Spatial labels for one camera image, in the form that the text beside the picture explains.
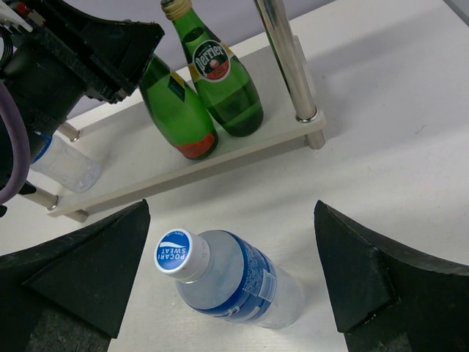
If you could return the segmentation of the green glass Perrier bottle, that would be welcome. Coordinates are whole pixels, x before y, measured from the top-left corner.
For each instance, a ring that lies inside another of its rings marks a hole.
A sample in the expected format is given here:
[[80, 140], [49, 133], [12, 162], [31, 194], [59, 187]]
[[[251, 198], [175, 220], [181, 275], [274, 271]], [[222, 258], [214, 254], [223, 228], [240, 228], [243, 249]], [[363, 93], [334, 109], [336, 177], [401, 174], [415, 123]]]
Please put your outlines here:
[[230, 135], [259, 129], [264, 112], [248, 71], [196, 14], [190, 1], [162, 1], [178, 34], [196, 91], [212, 118]]
[[201, 160], [218, 145], [218, 133], [203, 102], [187, 82], [154, 55], [139, 90], [157, 129], [185, 158]]

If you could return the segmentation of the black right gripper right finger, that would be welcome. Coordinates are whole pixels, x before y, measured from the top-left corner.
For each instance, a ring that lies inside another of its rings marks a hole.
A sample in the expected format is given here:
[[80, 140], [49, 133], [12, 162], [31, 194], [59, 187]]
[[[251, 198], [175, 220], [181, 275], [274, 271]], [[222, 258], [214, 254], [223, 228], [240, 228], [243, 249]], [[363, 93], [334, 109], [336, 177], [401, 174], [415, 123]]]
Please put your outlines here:
[[467, 351], [468, 266], [366, 228], [318, 201], [314, 231], [349, 351]]

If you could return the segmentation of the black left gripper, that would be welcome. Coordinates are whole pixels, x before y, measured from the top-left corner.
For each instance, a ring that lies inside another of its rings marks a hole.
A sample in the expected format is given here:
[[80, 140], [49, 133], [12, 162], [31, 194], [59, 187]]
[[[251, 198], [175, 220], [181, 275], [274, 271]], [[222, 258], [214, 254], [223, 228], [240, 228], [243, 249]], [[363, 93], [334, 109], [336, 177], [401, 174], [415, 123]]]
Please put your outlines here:
[[117, 103], [137, 88], [164, 36], [158, 23], [107, 20], [65, 1], [2, 1], [1, 186], [26, 182], [34, 157], [82, 97]]

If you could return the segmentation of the Pocari Sweat plastic bottle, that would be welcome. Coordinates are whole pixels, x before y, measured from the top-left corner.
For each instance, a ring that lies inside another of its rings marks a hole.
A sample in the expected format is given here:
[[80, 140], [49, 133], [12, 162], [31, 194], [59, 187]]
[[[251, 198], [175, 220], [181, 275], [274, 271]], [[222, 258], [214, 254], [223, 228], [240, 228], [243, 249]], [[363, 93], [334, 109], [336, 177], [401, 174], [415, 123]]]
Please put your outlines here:
[[58, 136], [40, 137], [45, 146], [34, 157], [30, 168], [56, 181], [74, 193], [84, 193], [96, 184], [100, 163], [75, 149]]
[[154, 251], [158, 270], [174, 280], [193, 310], [231, 323], [282, 329], [304, 308], [296, 279], [226, 230], [166, 232]]

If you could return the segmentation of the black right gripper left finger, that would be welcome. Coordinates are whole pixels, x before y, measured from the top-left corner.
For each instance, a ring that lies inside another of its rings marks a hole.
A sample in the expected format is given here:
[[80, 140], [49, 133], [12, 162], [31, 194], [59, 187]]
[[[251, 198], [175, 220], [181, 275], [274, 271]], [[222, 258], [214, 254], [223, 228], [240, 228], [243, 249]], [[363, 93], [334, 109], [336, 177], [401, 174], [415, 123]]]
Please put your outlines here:
[[1, 256], [1, 350], [107, 351], [119, 334], [149, 225], [142, 200]]

